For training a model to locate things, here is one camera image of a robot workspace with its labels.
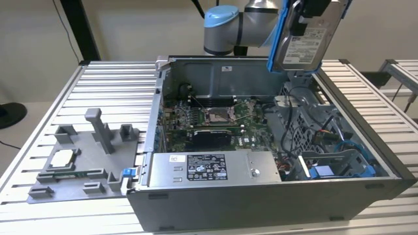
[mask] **metal rail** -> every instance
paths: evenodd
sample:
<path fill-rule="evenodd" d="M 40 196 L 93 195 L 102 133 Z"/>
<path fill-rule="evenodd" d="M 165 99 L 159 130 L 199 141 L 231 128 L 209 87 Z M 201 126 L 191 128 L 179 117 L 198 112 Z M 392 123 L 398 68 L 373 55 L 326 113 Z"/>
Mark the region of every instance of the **metal rail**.
<path fill-rule="evenodd" d="M 338 60 L 325 61 L 322 69 L 418 177 L 417 124 L 350 64 L 342 64 Z M 0 179 L 0 233 L 48 234 L 56 233 L 56 229 L 72 234 L 143 232 L 126 198 L 35 205 L 26 203 L 28 190 L 55 144 L 51 134 L 58 124 L 76 123 L 76 130 L 93 130 L 82 118 L 89 107 L 102 108 L 103 121 L 110 123 L 111 128 L 127 122 L 143 131 L 138 147 L 138 157 L 142 158 L 157 80 L 154 63 L 93 62 L 78 71 Z M 182 234 L 389 235 L 414 234 L 417 231 L 418 185 L 414 185 L 396 199 L 370 205 L 352 221 Z"/>

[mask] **blue latch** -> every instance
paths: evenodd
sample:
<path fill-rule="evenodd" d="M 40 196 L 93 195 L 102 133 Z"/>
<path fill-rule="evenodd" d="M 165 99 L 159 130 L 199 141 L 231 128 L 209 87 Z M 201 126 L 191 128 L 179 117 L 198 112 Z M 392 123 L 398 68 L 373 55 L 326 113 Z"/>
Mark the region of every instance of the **blue latch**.
<path fill-rule="evenodd" d="M 122 176 L 125 178 L 134 178 L 137 176 L 137 169 L 135 168 L 123 169 Z"/>

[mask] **power supply label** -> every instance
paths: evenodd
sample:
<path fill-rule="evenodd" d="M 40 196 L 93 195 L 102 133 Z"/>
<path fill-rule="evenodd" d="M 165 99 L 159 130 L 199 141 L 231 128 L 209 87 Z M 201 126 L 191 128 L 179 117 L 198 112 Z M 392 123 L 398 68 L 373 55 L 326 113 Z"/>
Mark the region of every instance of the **power supply label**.
<path fill-rule="evenodd" d="M 187 155 L 187 179 L 227 180 L 227 162 L 225 154 Z"/>

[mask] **hard drive label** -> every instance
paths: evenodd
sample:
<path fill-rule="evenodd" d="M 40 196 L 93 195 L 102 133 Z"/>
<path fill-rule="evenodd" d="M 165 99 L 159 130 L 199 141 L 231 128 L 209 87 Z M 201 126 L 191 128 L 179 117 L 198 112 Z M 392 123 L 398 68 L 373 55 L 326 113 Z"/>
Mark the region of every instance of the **hard drive label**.
<path fill-rule="evenodd" d="M 225 154 L 187 155 L 187 179 L 227 180 L 227 162 Z"/>
<path fill-rule="evenodd" d="M 283 64 L 312 64 L 326 35 L 326 28 L 308 28 L 304 36 L 293 36 Z"/>

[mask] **motherboard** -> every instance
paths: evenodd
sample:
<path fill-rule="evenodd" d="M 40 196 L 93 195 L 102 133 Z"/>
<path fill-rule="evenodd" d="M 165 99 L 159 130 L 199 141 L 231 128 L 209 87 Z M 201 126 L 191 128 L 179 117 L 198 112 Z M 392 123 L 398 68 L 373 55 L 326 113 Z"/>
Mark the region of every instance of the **motherboard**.
<path fill-rule="evenodd" d="M 258 99 L 166 102 L 167 151 L 271 151 L 277 145 Z"/>

